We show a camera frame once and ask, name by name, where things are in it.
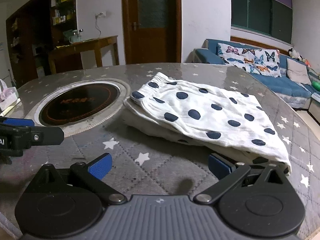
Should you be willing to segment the green toy on sofa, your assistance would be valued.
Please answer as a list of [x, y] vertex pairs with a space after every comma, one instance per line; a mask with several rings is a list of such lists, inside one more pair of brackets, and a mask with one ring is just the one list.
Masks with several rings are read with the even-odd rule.
[[312, 81], [311, 84], [315, 90], [320, 91], [320, 82]]

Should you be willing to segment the glass jar on table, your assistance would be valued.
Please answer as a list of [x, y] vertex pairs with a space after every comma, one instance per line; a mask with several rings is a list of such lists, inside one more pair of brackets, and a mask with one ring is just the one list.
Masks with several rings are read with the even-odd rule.
[[83, 32], [82, 29], [73, 30], [71, 36], [69, 37], [69, 42], [71, 44], [81, 42], [81, 33]]

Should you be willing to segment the blue sofa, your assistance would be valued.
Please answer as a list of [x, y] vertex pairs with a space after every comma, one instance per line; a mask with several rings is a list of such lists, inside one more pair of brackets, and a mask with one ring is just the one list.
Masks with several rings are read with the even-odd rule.
[[204, 48], [194, 50], [194, 61], [238, 67], [293, 108], [307, 109], [312, 101], [319, 103], [319, 91], [308, 66], [277, 49], [253, 47], [232, 41], [206, 39]]

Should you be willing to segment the butterfly print pillow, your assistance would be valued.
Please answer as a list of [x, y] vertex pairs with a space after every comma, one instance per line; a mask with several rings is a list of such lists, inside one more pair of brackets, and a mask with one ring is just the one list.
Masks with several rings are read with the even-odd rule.
[[237, 48], [218, 43], [217, 55], [226, 64], [236, 66], [250, 74], [281, 77], [279, 50]]

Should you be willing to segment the white polka dot garment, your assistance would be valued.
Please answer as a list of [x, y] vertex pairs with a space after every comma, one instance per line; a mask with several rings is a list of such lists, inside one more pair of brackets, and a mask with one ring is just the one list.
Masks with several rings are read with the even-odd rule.
[[292, 165], [257, 98], [157, 73], [123, 102], [129, 125], [155, 137], [206, 146], [246, 164]]

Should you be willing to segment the beige cushion on sofa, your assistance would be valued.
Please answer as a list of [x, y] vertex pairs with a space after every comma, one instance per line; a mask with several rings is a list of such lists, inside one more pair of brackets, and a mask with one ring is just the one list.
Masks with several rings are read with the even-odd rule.
[[287, 75], [293, 82], [311, 85], [306, 66], [293, 59], [287, 59]]

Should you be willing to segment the round black induction cooktop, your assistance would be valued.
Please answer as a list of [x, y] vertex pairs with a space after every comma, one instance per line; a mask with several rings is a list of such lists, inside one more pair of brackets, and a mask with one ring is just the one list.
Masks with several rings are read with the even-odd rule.
[[120, 89], [109, 83], [90, 83], [56, 96], [40, 111], [40, 122], [61, 126], [88, 118], [107, 108], [120, 95]]

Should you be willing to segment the dark wooden shelf cabinet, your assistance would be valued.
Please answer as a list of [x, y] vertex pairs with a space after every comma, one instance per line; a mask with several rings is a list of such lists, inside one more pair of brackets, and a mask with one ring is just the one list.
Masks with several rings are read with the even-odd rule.
[[6, 20], [11, 77], [17, 87], [50, 75], [49, 55], [69, 43], [75, 30], [76, 0], [31, 0]]

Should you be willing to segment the brown wooden door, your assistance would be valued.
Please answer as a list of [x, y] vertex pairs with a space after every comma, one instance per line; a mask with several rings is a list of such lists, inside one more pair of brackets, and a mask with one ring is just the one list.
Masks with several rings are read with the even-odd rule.
[[181, 0], [122, 0], [127, 64], [181, 62]]

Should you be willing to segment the dark green window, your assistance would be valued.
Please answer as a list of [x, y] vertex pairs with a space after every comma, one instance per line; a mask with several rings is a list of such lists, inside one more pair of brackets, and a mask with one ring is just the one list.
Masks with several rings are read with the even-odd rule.
[[292, 0], [231, 0], [231, 25], [291, 43]]

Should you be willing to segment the black white plush toy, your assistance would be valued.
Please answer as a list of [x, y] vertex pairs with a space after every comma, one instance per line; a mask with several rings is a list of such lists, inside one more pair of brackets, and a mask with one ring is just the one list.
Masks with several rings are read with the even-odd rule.
[[289, 49], [288, 53], [291, 58], [302, 61], [302, 57], [300, 56], [299, 52], [297, 52], [294, 48]]

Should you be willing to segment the pink tissue pack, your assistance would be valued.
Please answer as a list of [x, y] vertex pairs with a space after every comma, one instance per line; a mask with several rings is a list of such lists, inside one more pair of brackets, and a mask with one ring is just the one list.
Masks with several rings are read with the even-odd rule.
[[2, 112], [6, 110], [14, 102], [16, 102], [19, 99], [19, 95], [16, 87], [8, 87], [7, 84], [2, 79], [0, 79], [0, 81], [1, 81], [0, 108]]

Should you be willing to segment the white wall socket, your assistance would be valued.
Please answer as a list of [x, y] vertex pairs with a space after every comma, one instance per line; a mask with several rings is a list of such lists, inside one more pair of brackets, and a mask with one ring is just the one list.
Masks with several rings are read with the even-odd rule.
[[106, 12], [105, 11], [103, 11], [103, 12], [99, 12], [99, 13], [97, 13], [97, 14], [95, 14], [95, 18], [97, 19], [97, 18], [105, 18], [106, 17]]

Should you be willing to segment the brown wooden side table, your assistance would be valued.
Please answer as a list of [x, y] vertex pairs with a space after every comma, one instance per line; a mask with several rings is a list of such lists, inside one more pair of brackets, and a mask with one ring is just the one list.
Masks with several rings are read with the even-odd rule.
[[49, 54], [49, 66], [52, 74], [56, 74], [55, 60], [60, 59], [65, 56], [80, 54], [86, 51], [94, 51], [95, 62], [97, 67], [103, 66], [101, 48], [107, 46], [113, 46], [114, 60], [116, 65], [119, 65], [119, 53], [118, 53], [118, 41], [117, 35], [110, 37], [95, 38], [91, 40], [85, 40], [81, 42], [76, 42], [67, 46], [60, 46], [54, 49]]

